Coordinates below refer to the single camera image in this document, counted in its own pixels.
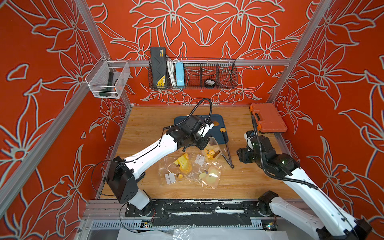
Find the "black metal tongs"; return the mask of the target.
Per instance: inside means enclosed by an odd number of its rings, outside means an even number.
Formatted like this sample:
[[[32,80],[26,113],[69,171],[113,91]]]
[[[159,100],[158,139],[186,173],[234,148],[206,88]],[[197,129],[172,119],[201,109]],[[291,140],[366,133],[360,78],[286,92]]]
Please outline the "black metal tongs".
[[[223,139],[224,139],[224,142],[225,142],[225,145],[226,145],[226,151],[227,151],[227,156],[224,156],[225,160],[227,161],[227,163],[230,165],[231,169],[234,169],[235,166],[233,164],[233,161],[232,161],[232,158],[231,158],[231,153],[230,153],[230,149],[229,149],[229,145],[228,145],[228,136],[226,134],[227,130],[225,128],[220,128],[220,132],[222,133],[222,136],[223,136]]]

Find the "dark blue tray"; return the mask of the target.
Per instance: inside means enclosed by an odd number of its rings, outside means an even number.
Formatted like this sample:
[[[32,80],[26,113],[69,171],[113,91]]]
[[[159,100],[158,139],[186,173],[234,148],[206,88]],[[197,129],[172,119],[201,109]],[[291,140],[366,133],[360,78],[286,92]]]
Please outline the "dark blue tray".
[[[219,145],[225,145],[228,143],[229,138],[227,132],[221,132],[221,128],[226,129],[223,117],[218,114],[212,114],[210,119],[212,122],[217,122],[219,125],[214,125],[214,127],[207,133],[207,136],[215,138]]]

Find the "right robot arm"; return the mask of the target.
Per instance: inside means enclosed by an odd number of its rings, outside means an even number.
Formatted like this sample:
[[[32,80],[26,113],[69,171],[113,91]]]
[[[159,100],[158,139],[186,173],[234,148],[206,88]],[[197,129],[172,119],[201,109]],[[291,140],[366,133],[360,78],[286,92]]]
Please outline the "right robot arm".
[[[280,216],[315,240],[365,240],[373,230],[371,225],[339,207],[290,155],[277,154],[270,140],[259,135],[255,116],[251,118],[253,130],[245,133],[247,146],[237,150],[240,161],[256,163],[266,176],[284,182],[313,211],[310,215],[267,191],[258,198],[258,213],[263,217]]]

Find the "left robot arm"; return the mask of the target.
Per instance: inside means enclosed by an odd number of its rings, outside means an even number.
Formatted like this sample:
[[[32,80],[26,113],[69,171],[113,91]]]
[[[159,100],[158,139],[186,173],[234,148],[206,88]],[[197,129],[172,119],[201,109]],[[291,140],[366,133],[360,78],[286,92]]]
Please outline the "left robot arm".
[[[115,157],[111,160],[106,182],[119,203],[132,205],[142,215],[148,215],[153,209],[153,201],[139,189],[138,181],[149,167],[179,149],[185,151],[197,147],[203,150],[209,143],[207,133],[214,127],[212,111],[212,101],[203,98],[186,119],[164,127],[164,135],[152,145],[125,159]]]

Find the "bag with yellow duck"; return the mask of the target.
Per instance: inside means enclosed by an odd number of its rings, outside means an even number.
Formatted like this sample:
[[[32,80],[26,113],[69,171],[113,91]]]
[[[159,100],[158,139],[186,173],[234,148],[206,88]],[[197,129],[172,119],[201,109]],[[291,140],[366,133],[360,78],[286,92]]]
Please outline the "bag with yellow duck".
[[[163,186],[190,181],[193,170],[190,155],[184,153],[176,157],[164,157],[160,161],[159,175]]]

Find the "clear bag lower right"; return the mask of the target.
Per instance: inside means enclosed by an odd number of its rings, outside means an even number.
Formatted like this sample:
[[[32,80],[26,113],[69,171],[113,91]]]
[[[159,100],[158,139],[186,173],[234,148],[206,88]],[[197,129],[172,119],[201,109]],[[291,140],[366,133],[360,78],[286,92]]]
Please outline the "clear bag lower right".
[[[222,175],[222,164],[207,160],[202,155],[196,155],[192,160],[192,171],[190,177],[195,182],[208,188],[217,188]]]

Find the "orange tool case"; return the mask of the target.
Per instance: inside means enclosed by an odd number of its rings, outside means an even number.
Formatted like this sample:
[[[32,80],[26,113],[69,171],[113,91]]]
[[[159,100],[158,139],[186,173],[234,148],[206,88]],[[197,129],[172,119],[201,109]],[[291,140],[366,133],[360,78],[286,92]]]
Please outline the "orange tool case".
[[[272,103],[253,103],[250,112],[256,118],[260,133],[285,133],[288,128]]]

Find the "light blue power bank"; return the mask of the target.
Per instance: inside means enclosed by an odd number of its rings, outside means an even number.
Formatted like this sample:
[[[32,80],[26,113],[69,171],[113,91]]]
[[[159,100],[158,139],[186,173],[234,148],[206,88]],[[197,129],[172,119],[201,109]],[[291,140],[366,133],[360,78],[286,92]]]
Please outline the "light blue power bank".
[[[185,87],[184,63],[182,62],[175,63],[175,70],[176,70],[177,87],[184,88]]]

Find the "black box in basket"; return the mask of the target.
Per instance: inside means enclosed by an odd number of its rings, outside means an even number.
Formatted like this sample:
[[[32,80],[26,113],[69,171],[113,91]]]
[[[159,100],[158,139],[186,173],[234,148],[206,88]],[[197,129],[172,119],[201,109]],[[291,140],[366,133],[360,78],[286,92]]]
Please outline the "black box in basket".
[[[153,87],[165,89],[168,86],[167,55],[164,47],[151,47],[151,69]]]

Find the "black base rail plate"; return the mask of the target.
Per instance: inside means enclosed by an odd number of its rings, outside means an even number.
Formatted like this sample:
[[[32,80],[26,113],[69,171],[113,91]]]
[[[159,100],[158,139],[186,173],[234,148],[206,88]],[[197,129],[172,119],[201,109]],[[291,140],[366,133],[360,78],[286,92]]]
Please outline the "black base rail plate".
[[[152,227],[245,228],[265,230],[270,217],[263,217],[255,200],[160,199],[154,200],[151,211],[140,215],[128,205],[126,218],[144,218]]]

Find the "clear acrylic wall bin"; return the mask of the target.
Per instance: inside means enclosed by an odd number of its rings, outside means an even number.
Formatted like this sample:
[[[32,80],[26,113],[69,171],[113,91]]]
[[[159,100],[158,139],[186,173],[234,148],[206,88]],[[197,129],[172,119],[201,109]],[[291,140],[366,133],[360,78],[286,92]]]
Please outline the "clear acrylic wall bin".
[[[130,76],[128,62],[109,61],[101,56],[86,76],[86,83],[95,98],[119,99]]]

